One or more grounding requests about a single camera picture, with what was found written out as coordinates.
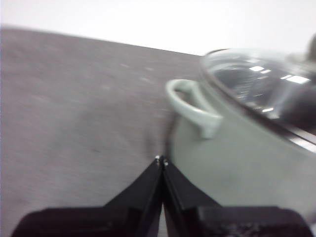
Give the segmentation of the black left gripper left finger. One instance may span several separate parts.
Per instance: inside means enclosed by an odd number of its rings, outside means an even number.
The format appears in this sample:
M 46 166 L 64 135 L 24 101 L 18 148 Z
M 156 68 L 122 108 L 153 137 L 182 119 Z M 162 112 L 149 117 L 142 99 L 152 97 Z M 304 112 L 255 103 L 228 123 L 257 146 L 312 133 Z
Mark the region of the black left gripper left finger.
M 103 206 L 60 207 L 25 215 L 14 237 L 155 237 L 162 205 L 159 156 Z

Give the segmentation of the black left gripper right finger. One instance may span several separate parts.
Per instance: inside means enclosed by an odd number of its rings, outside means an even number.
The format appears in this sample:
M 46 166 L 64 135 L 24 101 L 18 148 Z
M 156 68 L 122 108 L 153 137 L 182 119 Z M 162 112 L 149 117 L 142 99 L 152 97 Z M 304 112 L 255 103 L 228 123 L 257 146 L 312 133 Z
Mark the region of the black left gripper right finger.
M 222 206 L 168 159 L 162 160 L 163 207 L 171 237 L 311 237 L 302 216 L 276 206 Z

